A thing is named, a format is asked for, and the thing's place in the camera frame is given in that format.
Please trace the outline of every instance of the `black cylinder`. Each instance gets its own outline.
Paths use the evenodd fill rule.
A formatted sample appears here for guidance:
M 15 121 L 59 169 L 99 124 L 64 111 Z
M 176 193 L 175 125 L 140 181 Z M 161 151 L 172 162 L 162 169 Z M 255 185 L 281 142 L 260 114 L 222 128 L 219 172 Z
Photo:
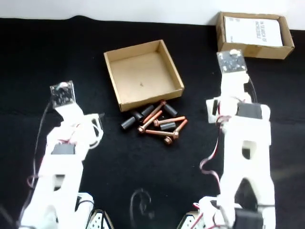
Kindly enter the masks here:
M 154 106 L 149 105 L 144 110 L 142 110 L 141 114 L 144 116 L 144 118 L 146 118 L 153 110 L 154 110 Z
M 161 128 L 161 130 L 173 130 L 173 129 L 176 129 L 177 126 L 176 126 L 175 122 L 170 122 L 170 123 L 160 124 L 160 128 Z
M 177 112 L 175 109 L 173 109 L 173 108 L 172 108 L 170 105 L 168 105 L 168 104 L 165 104 L 163 108 L 164 108 L 164 110 L 165 110 L 167 113 L 169 113 L 170 116 L 172 116 L 172 117 L 176 117 L 177 114 L 178 114 L 178 112 Z
M 138 122 L 142 122 L 144 117 L 142 114 L 140 114 L 139 112 L 135 111 L 135 110 L 132 110 L 130 111 L 130 113 L 132 114 L 133 117 L 135 117 L 135 119 L 138 121 Z
M 131 127 L 134 123 L 135 123 L 135 117 L 132 116 L 129 119 L 127 119 L 125 122 L 123 122 L 121 124 L 121 127 L 122 127 L 123 130 L 126 130 L 129 127 Z

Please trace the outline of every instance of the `screw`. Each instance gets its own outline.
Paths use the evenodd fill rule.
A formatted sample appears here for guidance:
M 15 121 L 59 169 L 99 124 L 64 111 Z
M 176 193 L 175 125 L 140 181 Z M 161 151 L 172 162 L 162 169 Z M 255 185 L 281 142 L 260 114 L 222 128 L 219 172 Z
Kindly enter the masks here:
M 179 131 L 187 124 L 187 119 L 185 119 L 174 131 L 174 134 L 179 134 Z
M 153 124 L 154 126 L 160 126 L 160 124 L 163 123 L 170 123 L 170 122 L 177 122 L 177 121 L 182 121 L 185 120 L 185 116 L 177 117 L 177 118 L 169 118 L 169 119 L 164 119 L 164 120 L 154 120 Z
M 143 124 L 145 124 L 148 120 L 150 120 L 150 118 L 153 117 L 165 104 L 166 101 L 161 100 L 160 104 L 144 119 Z
M 162 114 L 162 111 L 156 113 L 153 117 L 151 117 L 144 125 L 138 127 L 138 131 L 142 134 L 145 132 L 146 127 L 148 127 L 157 117 Z
M 164 138 L 164 142 L 165 142 L 165 144 L 167 144 L 167 145 L 170 145 L 171 143 L 173 143 L 171 137 L 169 137 L 169 136 L 166 136 L 166 137 Z
M 179 137 L 179 132 L 166 132 L 166 131 L 157 131 L 157 130 L 145 130 L 145 133 L 152 135 L 162 135 L 172 137 L 173 139 L 177 139 Z

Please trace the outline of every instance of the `open cardboard box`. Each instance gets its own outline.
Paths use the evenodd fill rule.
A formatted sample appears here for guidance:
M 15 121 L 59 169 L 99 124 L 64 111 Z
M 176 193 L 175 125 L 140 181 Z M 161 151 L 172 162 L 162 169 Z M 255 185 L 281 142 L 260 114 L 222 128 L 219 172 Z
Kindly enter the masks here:
M 180 97 L 184 85 L 163 40 L 104 53 L 120 111 Z
M 258 18 L 277 20 L 280 25 L 283 46 L 262 46 L 243 43 L 229 43 L 225 40 L 224 16 L 235 18 Z M 285 59 L 295 48 L 292 40 L 286 18 L 274 14 L 250 14 L 250 13 L 229 13 L 220 12 L 216 23 L 218 51 L 229 51 L 240 49 L 246 57 L 268 58 L 268 59 Z

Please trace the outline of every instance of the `white robotic arm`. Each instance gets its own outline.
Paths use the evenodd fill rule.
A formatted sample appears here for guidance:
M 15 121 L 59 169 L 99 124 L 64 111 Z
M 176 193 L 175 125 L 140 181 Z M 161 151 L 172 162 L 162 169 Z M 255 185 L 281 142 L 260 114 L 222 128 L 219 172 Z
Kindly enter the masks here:
M 216 148 L 219 141 L 224 143 L 220 194 L 203 197 L 197 204 L 197 219 L 189 216 L 192 223 L 182 224 L 181 229 L 211 229 L 218 228 L 217 225 L 233 229 L 275 229 L 275 191 L 269 162 L 270 109 L 252 103 L 251 96 L 244 91 L 244 84 L 251 79 L 241 51 L 218 52 L 217 58 L 222 72 L 221 95 L 207 100 L 206 106 L 209 123 L 216 123 L 220 128 Z M 242 209 L 235 203 L 243 179 L 249 181 L 254 191 L 257 212 Z
M 84 115 L 76 104 L 72 81 L 51 86 L 53 108 L 63 117 L 47 136 L 47 145 L 30 204 L 20 228 L 85 229 L 93 198 L 79 193 L 88 150 L 96 147 L 103 130 L 98 114 Z

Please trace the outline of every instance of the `black cloth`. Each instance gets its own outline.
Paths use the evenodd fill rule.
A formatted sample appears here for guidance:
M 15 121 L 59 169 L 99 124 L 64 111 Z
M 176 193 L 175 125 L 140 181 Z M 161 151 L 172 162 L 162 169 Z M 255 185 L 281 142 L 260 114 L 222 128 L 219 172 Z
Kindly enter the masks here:
M 29 190 L 26 178 L 32 173 L 49 86 L 68 80 L 73 80 L 77 103 L 86 114 L 105 112 L 104 137 L 87 154 L 80 190 L 107 211 L 115 228 L 131 227 L 129 202 L 138 188 L 151 194 L 150 208 L 155 211 L 150 220 L 135 207 L 138 228 L 174 229 L 187 211 L 194 210 L 193 202 L 218 194 L 215 179 L 198 168 L 217 138 L 205 107 L 206 99 L 220 93 L 214 26 L 78 16 L 62 21 L 0 19 L 0 30 L 0 202 L 14 219 Z M 246 58 L 258 101 L 271 109 L 270 164 L 278 229 L 302 228 L 305 213 L 305 32 L 292 31 L 292 36 L 296 48 L 284 61 Z M 170 147 L 160 139 L 139 136 L 136 128 L 121 131 L 127 115 L 119 111 L 103 57 L 105 51 L 158 39 L 164 40 L 185 85 L 183 96 L 170 104 L 189 120 Z M 47 113 L 38 161 L 47 133 L 60 121 L 55 111 Z M 207 165 L 219 173 L 222 166 L 221 155 Z

